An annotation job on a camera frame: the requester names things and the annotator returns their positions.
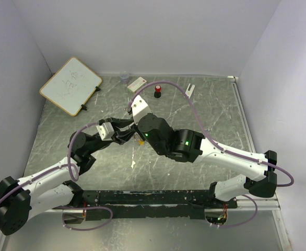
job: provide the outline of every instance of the scratched metal surface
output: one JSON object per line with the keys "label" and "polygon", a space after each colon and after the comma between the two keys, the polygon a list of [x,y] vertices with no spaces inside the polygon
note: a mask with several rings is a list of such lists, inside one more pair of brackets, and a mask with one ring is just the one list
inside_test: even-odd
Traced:
{"label": "scratched metal surface", "polygon": [[[148,82],[169,80],[186,89],[195,84],[191,97],[204,127],[223,144],[249,151],[242,118],[234,90],[224,77],[143,76]],[[86,103],[88,111],[71,117],[47,101],[37,136],[28,160],[25,175],[36,173],[66,156],[70,135],[87,124],[102,118],[127,118],[124,111],[132,93],[118,77],[102,76],[101,91]],[[154,87],[142,97],[152,112],[165,118],[173,128],[200,131],[192,111],[182,94],[173,86],[162,85],[162,96],[154,98]],[[96,128],[86,130],[96,133]],[[111,144],[94,154],[97,159],[89,172],[80,176],[78,184],[86,190],[150,190],[208,189],[213,181],[223,181],[237,173],[209,164],[177,163],[158,156],[148,143],[131,140],[124,145]]]}
{"label": "scratched metal surface", "polygon": [[[229,223],[245,221],[252,211],[229,212]],[[85,222],[82,228],[101,222]],[[188,218],[117,219],[89,232],[62,227],[61,213],[43,213],[7,237],[5,251],[279,251],[283,250],[272,211],[235,229],[209,227]]]}
{"label": "scratched metal surface", "polygon": [[[183,88],[188,83],[195,84],[191,100],[213,138],[239,149],[250,150],[234,90],[227,78],[143,77],[148,82],[161,79],[174,81]],[[62,159],[67,152],[70,135],[84,124],[107,117],[127,118],[124,108],[132,94],[119,83],[117,77],[102,76],[102,79],[102,91],[87,102],[88,111],[82,111],[76,117],[46,102],[25,175]],[[153,113],[166,118],[174,128],[199,131],[194,115],[178,91],[163,85],[160,99],[155,99],[153,93],[153,87],[143,93]],[[87,132],[93,134],[96,129]],[[97,161],[78,182],[86,190],[207,189],[213,181],[237,175],[209,164],[176,163],[157,156],[147,143],[139,146],[133,140],[122,146],[113,144],[94,156]],[[229,223],[244,221],[252,213],[230,212]],[[85,222],[79,227],[98,224],[101,222]],[[247,225],[223,232],[209,228],[206,221],[188,218],[114,219],[99,230],[74,232],[62,227],[61,213],[43,213],[6,238],[3,250],[31,250],[31,247],[36,251],[282,250],[271,211],[260,211]]]}

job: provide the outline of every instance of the red bottle cap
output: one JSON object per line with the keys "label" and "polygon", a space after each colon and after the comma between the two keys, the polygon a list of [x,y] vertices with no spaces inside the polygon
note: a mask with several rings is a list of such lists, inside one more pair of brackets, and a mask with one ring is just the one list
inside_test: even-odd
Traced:
{"label": "red bottle cap", "polygon": [[161,92],[161,86],[160,86],[160,85],[156,85],[156,86],[155,86],[155,91],[156,91],[157,93]]}

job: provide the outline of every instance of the black base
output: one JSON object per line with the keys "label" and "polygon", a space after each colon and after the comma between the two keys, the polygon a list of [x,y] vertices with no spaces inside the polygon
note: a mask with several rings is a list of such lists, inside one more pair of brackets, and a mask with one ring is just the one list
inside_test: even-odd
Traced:
{"label": "black base", "polygon": [[161,93],[159,93],[159,92],[154,92],[154,97],[155,97],[155,98],[160,98],[160,97],[161,97]]}
{"label": "black base", "polygon": [[[222,202],[212,199],[209,190],[163,190],[163,191],[84,191],[87,205],[108,207],[113,219],[189,217],[205,219],[205,209],[237,208],[231,199]],[[108,219],[106,210],[87,210],[86,220]]]}
{"label": "black base", "polygon": [[[18,186],[18,181],[7,177],[0,182],[0,198]],[[18,231],[28,221],[30,191],[18,189],[0,204],[0,230],[4,235]]]}
{"label": "black base", "polygon": [[87,106],[81,105],[81,109],[84,110],[84,111],[87,111]]}

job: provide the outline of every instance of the clear plastic cup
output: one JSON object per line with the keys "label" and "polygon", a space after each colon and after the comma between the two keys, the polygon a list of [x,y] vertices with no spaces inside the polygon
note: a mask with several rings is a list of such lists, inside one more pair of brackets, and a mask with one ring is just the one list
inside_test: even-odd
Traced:
{"label": "clear plastic cup", "polygon": [[128,72],[121,72],[119,77],[121,78],[121,82],[123,84],[127,84],[130,81],[130,75]]}

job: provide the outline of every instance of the wire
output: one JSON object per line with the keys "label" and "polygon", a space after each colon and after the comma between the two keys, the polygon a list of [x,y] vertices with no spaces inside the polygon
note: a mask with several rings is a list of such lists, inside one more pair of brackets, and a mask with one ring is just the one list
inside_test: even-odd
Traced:
{"label": "wire", "polygon": [[[58,169],[61,169],[63,167],[74,167],[74,169],[76,169],[76,173],[78,174],[78,171],[77,171],[77,166],[75,164],[63,164],[61,166],[55,166],[55,167],[52,167],[44,172],[42,172],[41,174],[33,177],[31,180],[27,180],[26,182],[18,185],[17,187],[15,187],[13,190],[9,191],[8,193],[6,193],[1,199],[0,199],[0,204],[2,202],[4,202],[9,196],[11,196],[13,193],[15,193],[17,190],[25,187],[26,185],[29,185],[29,184],[32,184],[34,181],[44,177],[45,175],[55,171],[55,170],[58,170]],[[93,227],[93,228],[90,228],[90,229],[76,229],[76,228],[73,228],[73,227],[69,227],[65,224],[65,220],[64,220],[64,216],[62,216],[62,220],[63,220],[63,224],[64,224],[64,227],[66,227],[67,229],[71,229],[71,230],[77,230],[77,231],[89,231],[89,230],[95,230],[95,229],[99,229],[105,225],[107,225],[109,222],[111,222],[112,220],[112,217],[113,217],[113,213],[112,213],[112,210],[110,208],[107,208],[107,207],[88,207],[88,208],[72,208],[72,207],[58,207],[59,209],[77,209],[77,210],[93,210],[93,209],[104,209],[104,210],[108,210],[110,212],[110,218],[108,219],[108,221],[104,222],[103,224],[97,226],[97,227]]]}
{"label": "wire", "polygon": [[96,230],[96,229],[100,229],[101,227],[104,227],[105,225],[109,224],[112,220],[112,217],[113,217],[113,213],[112,213],[112,210],[110,208],[107,208],[107,207],[88,207],[88,208],[72,208],[72,207],[57,207],[59,209],[76,209],[76,210],[95,210],[95,209],[103,209],[103,210],[107,210],[110,212],[110,217],[109,219],[102,223],[101,225],[98,225],[98,226],[95,226],[95,227],[91,227],[89,229],[77,229],[75,227],[70,227],[68,226],[66,223],[65,223],[65,218],[64,218],[64,215],[62,215],[62,221],[63,221],[63,227],[69,229],[69,230],[74,230],[74,231],[91,231],[91,230]]}
{"label": "wire", "polygon": [[218,228],[223,228],[223,229],[230,229],[230,228],[233,228],[233,227],[242,226],[242,225],[247,224],[248,222],[252,221],[257,215],[257,204],[256,204],[255,200],[252,199],[251,197],[249,197],[247,195],[243,195],[243,196],[250,199],[254,203],[254,206],[255,206],[255,212],[249,219],[247,219],[243,222],[237,223],[237,224],[233,224],[233,225],[227,225],[227,226],[226,225],[222,225],[222,226],[211,225],[211,226],[216,226]]}
{"label": "wire", "polygon": [[260,159],[256,159],[256,158],[252,158],[252,157],[248,157],[248,156],[245,156],[245,155],[242,155],[242,154],[239,154],[239,153],[235,153],[233,151],[230,151],[230,150],[225,150],[223,147],[221,147],[220,145],[218,145],[216,143],[216,141],[214,141],[214,139],[209,135],[209,133],[204,129],[204,126],[201,122],[201,120],[199,119],[199,116],[197,114],[197,111],[196,111],[196,108],[194,107],[193,103],[191,102],[191,100],[189,99],[189,97],[187,96],[187,94],[185,93],[185,91],[176,83],[173,83],[171,81],[165,81],[165,80],[161,80],[161,81],[154,81],[154,82],[151,82],[147,85],[144,85],[142,88],[139,89],[139,91],[136,92],[136,94],[130,99],[130,101],[128,102],[128,105],[127,105],[127,108],[126,110],[128,112],[130,112],[131,110],[131,105],[134,101],[134,99],[144,90],[146,89],[147,87],[149,86],[152,86],[152,85],[157,85],[157,84],[169,84],[169,85],[172,85],[174,87],[176,87],[185,97],[185,99],[188,101],[191,109],[193,110],[193,113],[195,114],[195,117],[196,117],[196,120],[198,122],[198,125],[199,127],[201,128],[204,136],[217,148],[219,149],[220,151],[222,151],[223,153],[227,153],[227,154],[230,154],[230,155],[233,155],[235,157],[239,157],[239,158],[243,158],[243,159],[247,159],[249,161],[253,161],[253,162],[256,162],[256,163],[259,163],[259,164],[264,164],[264,165],[267,165],[267,166],[270,166],[270,167],[273,167],[279,171],[281,171],[282,173],[286,174],[289,178],[290,178],[290,182],[289,183],[286,183],[286,184],[279,184],[277,185],[278,187],[289,187],[289,186],[292,186],[293,183],[295,182],[293,176],[288,173],[286,170],[284,170],[283,168],[279,167],[279,166],[276,166],[276,165],[273,165],[271,163],[268,163],[268,162],[265,162],[265,161],[262,161]]}
{"label": "wire", "polygon": [[86,124],[84,127],[82,127],[81,129],[77,130],[76,133],[73,135],[69,146],[68,146],[68,151],[67,151],[67,164],[68,164],[68,171],[69,171],[69,176],[72,179],[72,181],[76,182],[79,180],[79,171],[78,169],[75,167],[75,176],[73,175],[73,171],[71,169],[71,164],[70,164],[70,155],[72,153],[72,148],[73,148],[73,144],[74,141],[76,139],[76,137],[79,135],[80,132],[82,132],[84,129],[92,127],[92,126],[96,126],[97,124],[99,124],[99,122],[92,122],[89,124]]}
{"label": "wire", "polygon": [[82,211],[82,216],[83,216],[83,218],[85,218],[86,217],[86,210],[83,210]]}

